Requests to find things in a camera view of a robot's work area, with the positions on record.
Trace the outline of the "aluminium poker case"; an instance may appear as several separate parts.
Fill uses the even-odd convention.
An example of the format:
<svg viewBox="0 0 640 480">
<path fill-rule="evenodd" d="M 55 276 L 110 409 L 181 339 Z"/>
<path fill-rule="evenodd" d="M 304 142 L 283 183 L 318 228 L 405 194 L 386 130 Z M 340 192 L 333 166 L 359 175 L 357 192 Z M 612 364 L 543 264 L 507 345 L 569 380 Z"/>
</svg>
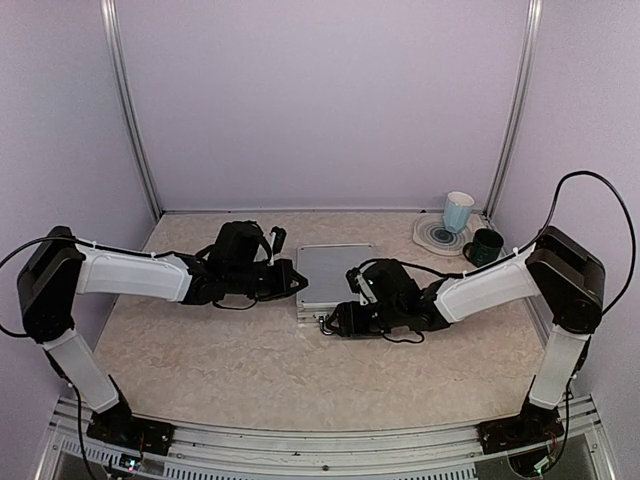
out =
<svg viewBox="0 0 640 480">
<path fill-rule="evenodd" d="M 347 271 L 376 256 L 372 243 L 300 246 L 296 270 L 309 285 L 296 294 L 297 321 L 317 324 L 324 335 L 331 335 L 325 325 L 335 307 L 358 299 L 348 285 Z"/>
</svg>

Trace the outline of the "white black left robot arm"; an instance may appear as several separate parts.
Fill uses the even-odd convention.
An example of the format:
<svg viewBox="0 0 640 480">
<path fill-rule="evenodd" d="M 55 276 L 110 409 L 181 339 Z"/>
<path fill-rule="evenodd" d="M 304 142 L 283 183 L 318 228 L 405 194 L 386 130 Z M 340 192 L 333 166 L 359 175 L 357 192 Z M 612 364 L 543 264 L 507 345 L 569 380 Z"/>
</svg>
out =
<svg viewBox="0 0 640 480">
<path fill-rule="evenodd" d="M 225 223 L 215 241 L 189 254 L 133 251 L 101 245 L 56 226 L 30 241 L 34 252 L 16 280 L 23 329 L 5 335 L 28 338 L 89 407 L 89 438 L 112 446 L 165 456 L 173 424 L 133 413 L 115 379 L 98 363 L 73 315 L 84 296 L 145 297 L 184 306 L 226 309 L 242 296 L 251 306 L 296 295 L 309 281 L 281 255 L 287 232 L 263 232 L 255 221 Z"/>
</svg>

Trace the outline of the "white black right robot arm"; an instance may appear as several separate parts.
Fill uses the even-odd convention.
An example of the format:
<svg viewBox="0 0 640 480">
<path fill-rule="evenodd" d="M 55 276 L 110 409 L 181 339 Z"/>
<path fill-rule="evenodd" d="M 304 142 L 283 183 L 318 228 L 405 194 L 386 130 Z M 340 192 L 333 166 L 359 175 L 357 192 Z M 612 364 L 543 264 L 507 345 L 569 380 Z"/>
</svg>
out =
<svg viewBox="0 0 640 480">
<path fill-rule="evenodd" d="M 553 327 L 520 411 L 477 426 L 486 454 L 523 448 L 565 435 L 559 412 L 603 317 L 605 269 L 589 251 L 554 226 L 527 246 L 469 273 L 443 274 L 421 288 L 397 259 L 372 259 L 349 270 L 358 300 L 338 304 L 322 323 L 329 335 L 383 337 L 406 327 L 418 335 L 447 329 L 512 302 L 540 300 Z"/>
</svg>

